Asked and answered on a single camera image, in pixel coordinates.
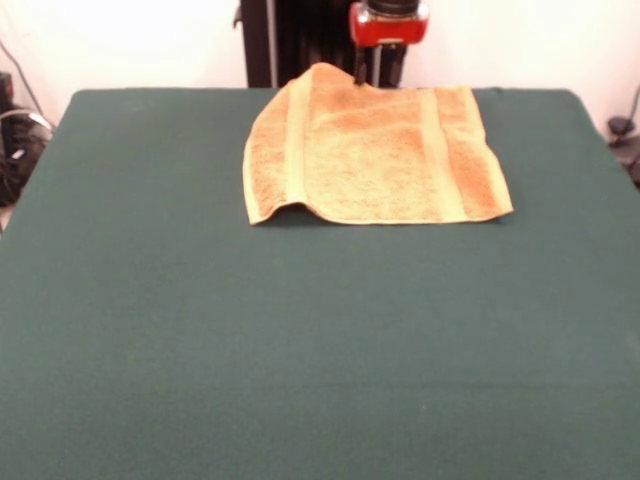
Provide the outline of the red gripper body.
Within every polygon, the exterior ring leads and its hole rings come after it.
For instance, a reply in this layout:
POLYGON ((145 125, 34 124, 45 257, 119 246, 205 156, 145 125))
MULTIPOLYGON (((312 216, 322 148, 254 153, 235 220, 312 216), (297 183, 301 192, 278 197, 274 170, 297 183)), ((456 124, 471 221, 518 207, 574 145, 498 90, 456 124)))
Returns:
POLYGON ((429 15, 426 2, 353 2, 350 36, 362 48, 417 44, 426 34, 429 15))

